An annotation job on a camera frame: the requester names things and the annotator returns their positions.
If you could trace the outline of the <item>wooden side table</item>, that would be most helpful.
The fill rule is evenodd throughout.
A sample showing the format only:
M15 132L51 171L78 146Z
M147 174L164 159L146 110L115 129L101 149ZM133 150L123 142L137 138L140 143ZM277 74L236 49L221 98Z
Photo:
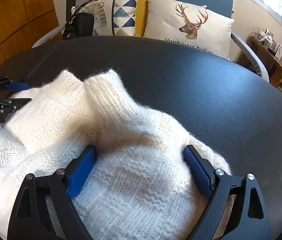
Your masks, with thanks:
M263 64L268 72L270 84L276 87L282 80L282 65L257 38L251 36L249 40L255 54L264 55L267 58L266 63L263 62Z

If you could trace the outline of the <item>black handbag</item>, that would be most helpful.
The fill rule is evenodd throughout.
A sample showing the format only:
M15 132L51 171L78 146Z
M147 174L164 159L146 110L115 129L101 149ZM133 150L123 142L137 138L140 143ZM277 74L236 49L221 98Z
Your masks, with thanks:
M78 37L92 36L94 27L94 15L79 12L74 14L65 24L62 35L63 40L72 40Z

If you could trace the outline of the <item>deer print cushion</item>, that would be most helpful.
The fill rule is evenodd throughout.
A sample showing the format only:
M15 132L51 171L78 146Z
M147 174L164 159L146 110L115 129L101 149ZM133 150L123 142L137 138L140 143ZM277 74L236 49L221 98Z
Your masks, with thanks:
M180 44L229 58L234 20L198 6L174 0L148 0L145 38Z

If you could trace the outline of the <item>geometric triangle print cushion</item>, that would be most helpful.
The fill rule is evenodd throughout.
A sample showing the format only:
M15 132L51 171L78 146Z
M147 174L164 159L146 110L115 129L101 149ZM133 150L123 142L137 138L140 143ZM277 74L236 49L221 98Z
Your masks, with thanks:
M94 16L92 36L136 35L138 0L90 0L72 7L72 14L88 13Z

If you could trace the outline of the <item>cream knitted sweater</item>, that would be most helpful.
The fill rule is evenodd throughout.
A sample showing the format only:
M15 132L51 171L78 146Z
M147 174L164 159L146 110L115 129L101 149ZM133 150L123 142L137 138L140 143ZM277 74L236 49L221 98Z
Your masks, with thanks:
M85 81L68 71L14 94L29 102L0 124L0 237L27 175L51 176L80 154L72 203L93 239L185 239L208 200L184 161L192 145L214 168L225 159L172 116L135 102L113 71Z

